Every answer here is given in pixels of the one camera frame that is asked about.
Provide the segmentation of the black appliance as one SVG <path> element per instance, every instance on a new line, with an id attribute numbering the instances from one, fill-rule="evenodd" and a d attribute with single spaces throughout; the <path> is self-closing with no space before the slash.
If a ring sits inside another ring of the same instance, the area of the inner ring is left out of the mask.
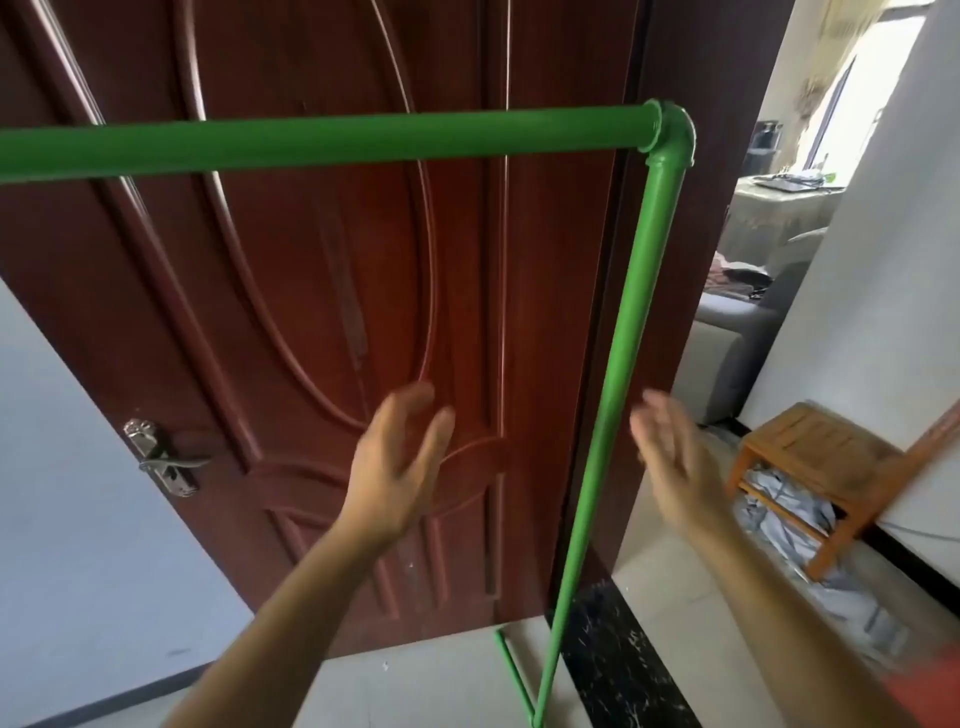
<path id="1" fill-rule="evenodd" d="M 759 120 L 756 122 L 750 138 L 745 161 L 749 164 L 747 176 L 764 175 L 769 172 L 776 157 L 784 124 L 778 120 Z"/>

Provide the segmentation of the person's left forearm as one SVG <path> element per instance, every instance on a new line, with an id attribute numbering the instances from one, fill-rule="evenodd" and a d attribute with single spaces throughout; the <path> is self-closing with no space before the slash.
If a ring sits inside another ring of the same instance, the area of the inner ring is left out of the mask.
<path id="1" fill-rule="evenodd" d="M 292 728 L 362 582 L 398 537 L 341 516 L 161 728 Z"/>

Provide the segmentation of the person's right hand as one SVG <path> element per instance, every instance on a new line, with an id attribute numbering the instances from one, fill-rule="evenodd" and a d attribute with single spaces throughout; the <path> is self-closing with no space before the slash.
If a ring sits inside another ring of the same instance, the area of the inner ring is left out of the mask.
<path id="1" fill-rule="evenodd" d="M 646 389 L 635 408 L 650 408 L 665 447 L 663 471 L 648 470 L 661 516 L 691 543 L 728 537 L 736 531 L 732 506 L 714 455 L 684 407 L 666 392 Z"/>

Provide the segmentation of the beige patterned curtain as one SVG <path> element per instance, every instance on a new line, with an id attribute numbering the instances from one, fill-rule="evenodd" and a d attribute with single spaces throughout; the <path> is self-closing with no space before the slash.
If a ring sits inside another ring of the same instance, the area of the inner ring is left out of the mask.
<path id="1" fill-rule="evenodd" d="M 878 22 L 889 0 L 826 0 L 812 50 L 793 99 L 794 124 L 781 163 L 796 163 L 802 134 L 845 67 L 858 41 Z"/>

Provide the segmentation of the green pipe clothes rack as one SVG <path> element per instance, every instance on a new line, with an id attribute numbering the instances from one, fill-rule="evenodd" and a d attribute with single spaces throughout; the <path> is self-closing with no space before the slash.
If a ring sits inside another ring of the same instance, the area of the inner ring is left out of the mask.
<path id="1" fill-rule="evenodd" d="M 649 172 L 608 351 L 536 702 L 501 631 L 495 642 L 531 728 L 545 728 L 681 186 L 697 132 L 675 103 L 245 119 L 0 130 L 0 186 L 239 169 L 383 164 L 634 148 Z"/>

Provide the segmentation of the white flat device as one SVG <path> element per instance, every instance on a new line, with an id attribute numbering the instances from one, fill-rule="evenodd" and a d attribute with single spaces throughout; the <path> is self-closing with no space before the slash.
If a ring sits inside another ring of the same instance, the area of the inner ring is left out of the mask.
<path id="1" fill-rule="evenodd" d="M 822 175 L 813 170 L 814 174 L 778 173 L 773 175 L 752 176 L 750 182 L 760 188 L 771 189 L 783 193 L 797 194 L 832 189 L 835 181 L 834 174 Z"/>

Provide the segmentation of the table with pale tablecloth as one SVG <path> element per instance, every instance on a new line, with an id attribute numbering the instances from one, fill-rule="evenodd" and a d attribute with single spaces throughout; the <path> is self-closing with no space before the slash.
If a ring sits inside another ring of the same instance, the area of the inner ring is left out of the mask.
<path id="1" fill-rule="evenodd" d="M 738 178 L 716 253 L 726 261 L 765 265 L 793 237 L 827 227 L 846 187 L 786 192 Z"/>

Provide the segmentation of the grey sofa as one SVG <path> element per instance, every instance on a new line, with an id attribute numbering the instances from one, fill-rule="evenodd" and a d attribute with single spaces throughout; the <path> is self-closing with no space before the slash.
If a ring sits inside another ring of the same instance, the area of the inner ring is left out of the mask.
<path id="1" fill-rule="evenodd" d="M 761 266 L 774 281 L 760 299 L 702 292 L 671 388 L 695 423 L 738 416 L 826 232 L 799 234 L 774 251 Z"/>

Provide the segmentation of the small wooden stool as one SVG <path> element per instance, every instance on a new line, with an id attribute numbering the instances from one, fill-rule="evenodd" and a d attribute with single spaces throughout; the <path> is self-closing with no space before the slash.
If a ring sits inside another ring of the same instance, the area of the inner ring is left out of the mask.
<path id="1" fill-rule="evenodd" d="M 755 465 L 782 471 L 801 488 L 838 507 L 841 518 L 806 572 L 824 577 L 916 480 L 906 452 L 852 423 L 809 403 L 796 403 L 743 439 L 726 494 L 740 494 L 741 479 Z"/>

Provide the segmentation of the dark clothes pile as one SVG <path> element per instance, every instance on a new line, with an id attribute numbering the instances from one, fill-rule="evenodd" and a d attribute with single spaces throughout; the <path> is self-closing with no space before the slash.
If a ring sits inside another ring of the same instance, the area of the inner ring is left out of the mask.
<path id="1" fill-rule="evenodd" d="M 773 284 L 774 277 L 762 266 L 729 261 L 715 251 L 702 292 L 740 301 L 756 301 Z"/>

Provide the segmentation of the dark brown door frame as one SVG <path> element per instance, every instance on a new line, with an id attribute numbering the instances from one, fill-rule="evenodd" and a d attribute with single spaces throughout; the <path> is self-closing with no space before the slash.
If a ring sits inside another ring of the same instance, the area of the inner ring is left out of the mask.
<path id="1" fill-rule="evenodd" d="M 622 99 L 672 101 L 692 118 L 694 164 L 684 176 L 659 268 L 629 394 L 669 391 L 675 382 L 727 208 L 758 121 L 795 0 L 643 0 L 634 22 Z M 582 372 L 577 439 L 547 604 L 559 596 L 576 500 L 626 268 L 647 178 L 636 151 L 614 156 L 587 358 Z"/>

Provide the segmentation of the person's left hand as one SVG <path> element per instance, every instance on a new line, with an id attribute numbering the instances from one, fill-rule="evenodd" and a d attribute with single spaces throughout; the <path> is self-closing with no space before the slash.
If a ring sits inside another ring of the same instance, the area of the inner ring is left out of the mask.
<path id="1" fill-rule="evenodd" d="M 408 435 L 412 421 L 432 410 L 435 394 L 425 381 L 394 390 L 380 403 L 356 446 L 337 526 L 375 553 L 399 540 L 431 500 L 435 485 L 418 490 L 411 483 L 411 463 L 430 422 L 444 407 L 433 411 L 416 443 L 410 444 Z"/>

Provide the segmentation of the brown wooden door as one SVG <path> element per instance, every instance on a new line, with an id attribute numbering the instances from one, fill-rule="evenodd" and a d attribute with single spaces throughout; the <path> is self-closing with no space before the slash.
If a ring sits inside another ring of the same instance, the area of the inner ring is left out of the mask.
<path id="1" fill-rule="evenodd" d="M 0 128 L 625 102 L 644 0 L 0 0 Z M 0 186 L 0 277 L 258 609 L 390 391 L 456 414 L 332 654 L 547 610 L 612 151 Z"/>

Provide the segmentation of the red sleeve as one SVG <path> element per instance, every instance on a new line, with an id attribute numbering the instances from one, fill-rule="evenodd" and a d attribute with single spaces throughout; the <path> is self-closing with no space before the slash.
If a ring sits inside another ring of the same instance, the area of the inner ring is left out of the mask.
<path id="1" fill-rule="evenodd" d="M 919 728 L 960 728 L 960 644 L 883 682 Z"/>

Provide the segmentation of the person's right forearm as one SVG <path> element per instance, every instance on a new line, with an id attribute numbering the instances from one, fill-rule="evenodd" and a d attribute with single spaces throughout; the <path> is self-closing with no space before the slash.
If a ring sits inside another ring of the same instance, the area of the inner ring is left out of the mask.
<path id="1" fill-rule="evenodd" d="M 789 728 L 921 728 L 731 514 L 685 522 Z"/>

